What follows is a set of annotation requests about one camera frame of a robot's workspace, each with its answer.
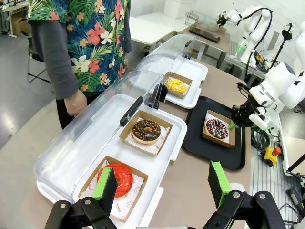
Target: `yellow donut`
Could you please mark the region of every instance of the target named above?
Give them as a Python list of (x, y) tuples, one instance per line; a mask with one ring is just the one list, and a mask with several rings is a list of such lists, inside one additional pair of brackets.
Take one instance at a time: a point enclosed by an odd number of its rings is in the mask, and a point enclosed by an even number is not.
[(185, 83), (183, 83), (181, 80), (176, 80), (176, 79), (168, 80), (166, 86), (168, 89), (174, 92), (184, 93), (186, 91)]

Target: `hand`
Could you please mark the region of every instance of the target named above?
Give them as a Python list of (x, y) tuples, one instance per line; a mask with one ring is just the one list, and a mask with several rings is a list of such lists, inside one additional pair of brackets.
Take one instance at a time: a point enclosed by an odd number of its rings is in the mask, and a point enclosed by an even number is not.
[(128, 56), (127, 53), (125, 54), (125, 72), (128, 73), (130, 71), (129, 68), (129, 60), (128, 60)]
[(68, 114), (76, 117), (87, 107), (87, 98), (80, 90), (77, 90), (74, 95), (65, 99), (65, 105)]

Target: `black pants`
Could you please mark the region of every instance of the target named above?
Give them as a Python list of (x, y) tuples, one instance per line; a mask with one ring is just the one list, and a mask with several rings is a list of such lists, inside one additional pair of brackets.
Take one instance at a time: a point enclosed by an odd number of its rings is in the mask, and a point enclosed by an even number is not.
[[(92, 103), (97, 97), (98, 95), (87, 97), (87, 104), (89, 105)], [(63, 99), (56, 100), (56, 105), (59, 122), (61, 124), (61, 128), (64, 129), (74, 119), (74, 117), (68, 114), (65, 101)]]

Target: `gray sleeve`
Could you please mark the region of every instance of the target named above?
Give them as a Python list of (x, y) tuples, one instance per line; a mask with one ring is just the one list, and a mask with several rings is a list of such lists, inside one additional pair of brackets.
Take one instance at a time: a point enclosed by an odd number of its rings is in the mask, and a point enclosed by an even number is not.
[(66, 26), (58, 21), (33, 21), (31, 32), (35, 49), (46, 64), (56, 98), (72, 96), (79, 83), (68, 55)]
[(129, 53), (132, 51), (132, 38), (130, 34), (130, 27), (129, 27), (129, 18), (130, 18), (130, 2), (127, 4), (126, 7), (126, 14), (125, 14), (125, 52)]

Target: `donut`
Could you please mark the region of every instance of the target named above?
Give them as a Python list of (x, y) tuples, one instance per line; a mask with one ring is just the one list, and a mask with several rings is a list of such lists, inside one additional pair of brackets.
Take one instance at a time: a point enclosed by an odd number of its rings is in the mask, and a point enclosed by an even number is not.
[(146, 145), (154, 144), (160, 137), (161, 128), (155, 121), (143, 119), (133, 126), (132, 133), (138, 142)]
[(207, 131), (218, 139), (228, 137), (228, 129), (219, 119), (210, 119), (205, 124)]
[(183, 83), (181, 80), (170, 79), (167, 81), (166, 86), (168, 89), (174, 92), (179, 92), (183, 94), (186, 91), (185, 83)]
[[(130, 169), (123, 164), (109, 164), (104, 168), (113, 168), (115, 178), (117, 179), (118, 187), (114, 197), (119, 198), (125, 196), (132, 188), (133, 178)], [(104, 168), (99, 171), (97, 175), (97, 182), (99, 182)]]

